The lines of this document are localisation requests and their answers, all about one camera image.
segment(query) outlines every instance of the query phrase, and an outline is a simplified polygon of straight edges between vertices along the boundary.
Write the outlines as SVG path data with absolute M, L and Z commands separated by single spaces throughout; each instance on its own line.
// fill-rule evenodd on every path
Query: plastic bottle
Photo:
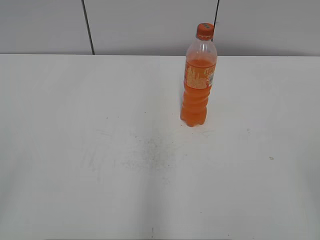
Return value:
M 207 116 L 207 103 L 217 63 L 217 50 L 213 39 L 214 26 L 201 23 L 196 39 L 185 56 L 184 94 L 180 118 L 193 127 L 203 124 Z

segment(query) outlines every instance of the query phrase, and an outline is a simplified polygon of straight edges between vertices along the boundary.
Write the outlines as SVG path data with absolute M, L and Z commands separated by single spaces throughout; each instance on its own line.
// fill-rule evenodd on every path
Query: table surface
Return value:
M 320 57 L 0 55 L 0 239 L 320 239 Z

